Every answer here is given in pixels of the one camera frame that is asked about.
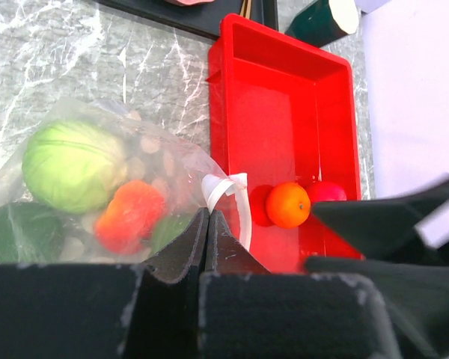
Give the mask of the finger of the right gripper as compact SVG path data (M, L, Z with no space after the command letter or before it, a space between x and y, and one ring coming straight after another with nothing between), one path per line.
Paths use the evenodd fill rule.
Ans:
M424 243L415 225L449 201L449 176L424 190L380 200L321 201L312 214L366 258L449 258L449 240Z
M449 267L310 257L308 272L360 274L381 292L404 358L449 358Z

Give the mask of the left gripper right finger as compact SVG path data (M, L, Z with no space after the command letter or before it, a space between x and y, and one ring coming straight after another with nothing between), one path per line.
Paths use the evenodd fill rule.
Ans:
M210 216L200 358L398 358L382 295L358 274L273 274Z

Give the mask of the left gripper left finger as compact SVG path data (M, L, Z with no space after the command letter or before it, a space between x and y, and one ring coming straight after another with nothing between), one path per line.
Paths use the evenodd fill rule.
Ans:
M0 265L0 358L195 358L208 224L139 264Z

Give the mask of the green avocado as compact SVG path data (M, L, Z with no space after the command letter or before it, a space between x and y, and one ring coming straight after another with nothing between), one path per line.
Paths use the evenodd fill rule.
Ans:
M49 263L59 259L64 226L39 203L13 202L0 207L0 263Z

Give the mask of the red apple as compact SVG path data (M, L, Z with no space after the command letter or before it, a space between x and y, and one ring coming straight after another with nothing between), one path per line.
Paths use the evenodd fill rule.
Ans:
M314 182L305 188L312 203L346 200L346 192L332 182Z

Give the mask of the orange tangerine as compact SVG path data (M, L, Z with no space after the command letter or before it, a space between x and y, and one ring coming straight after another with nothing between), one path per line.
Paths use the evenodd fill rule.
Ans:
M306 190L294 182L275 186L265 201L266 214L276 226L292 229L303 224L311 213L311 201Z

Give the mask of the red yellow peach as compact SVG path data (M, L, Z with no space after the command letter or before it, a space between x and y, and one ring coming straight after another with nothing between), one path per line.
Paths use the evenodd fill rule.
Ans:
M136 254L141 250L141 240L149 236L167 211L166 200L158 189L132 180L114 193L94 224L94 235L112 253Z

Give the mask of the clear zip top bag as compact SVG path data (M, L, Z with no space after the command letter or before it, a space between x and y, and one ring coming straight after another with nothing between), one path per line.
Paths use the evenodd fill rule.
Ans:
M250 248L246 174L122 103L61 99L0 169L0 264L142 262L200 209Z

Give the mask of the light green cabbage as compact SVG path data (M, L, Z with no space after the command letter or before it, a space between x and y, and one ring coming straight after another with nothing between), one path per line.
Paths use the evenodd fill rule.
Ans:
M29 138L22 175L34 198L54 209L100 209L126 179L125 144L97 125L57 120Z

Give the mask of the green bell pepper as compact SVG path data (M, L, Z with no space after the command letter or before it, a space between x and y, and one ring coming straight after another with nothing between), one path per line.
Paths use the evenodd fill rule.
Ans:
M150 255L158 253L177 236L179 236L189 225L193 215L186 213L180 215L169 215L162 218L153 229L150 240Z

